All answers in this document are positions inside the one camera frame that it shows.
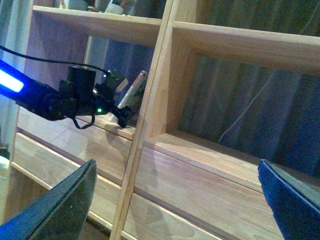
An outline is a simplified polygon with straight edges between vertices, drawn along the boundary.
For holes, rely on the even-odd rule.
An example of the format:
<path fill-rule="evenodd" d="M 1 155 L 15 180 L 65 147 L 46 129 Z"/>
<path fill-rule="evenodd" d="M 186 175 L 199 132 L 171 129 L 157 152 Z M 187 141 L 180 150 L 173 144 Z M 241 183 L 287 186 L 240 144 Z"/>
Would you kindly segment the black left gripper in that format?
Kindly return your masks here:
<path fill-rule="evenodd" d="M 92 96 L 95 104 L 96 115 L 106 115 L 112 113 L 117 117 L 117 124 L 121 128 L 125 128 L 128 121 L 133 116 L 133 110 L 129 106 L 119 108 L 115 104 L 115 89 L 110 87 L 110 84 L 103 82 L 96 84 L 92 91 Z"/>

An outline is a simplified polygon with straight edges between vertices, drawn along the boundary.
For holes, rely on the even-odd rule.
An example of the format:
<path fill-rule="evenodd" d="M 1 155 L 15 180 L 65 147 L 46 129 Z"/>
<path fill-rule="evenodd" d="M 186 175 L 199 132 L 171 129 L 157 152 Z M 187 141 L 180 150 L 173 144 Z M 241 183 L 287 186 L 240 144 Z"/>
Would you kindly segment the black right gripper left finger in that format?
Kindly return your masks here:
<path fill-rule="evenodd" d="M 91 159 L 0 226 L 2 240 L 77 240 L 88 216 L 97 164 Z"/>

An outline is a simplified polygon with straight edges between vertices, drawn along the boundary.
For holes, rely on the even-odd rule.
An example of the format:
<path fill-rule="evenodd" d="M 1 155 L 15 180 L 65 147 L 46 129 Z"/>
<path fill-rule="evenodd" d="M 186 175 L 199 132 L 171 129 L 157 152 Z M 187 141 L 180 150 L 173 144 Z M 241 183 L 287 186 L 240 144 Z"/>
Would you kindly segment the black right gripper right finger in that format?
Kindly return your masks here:
<path fill-rule="evenodd" d="M 320 238 L 320 192 L 280 167 L 262 159 L 258 179 L 285 240 Z"/>

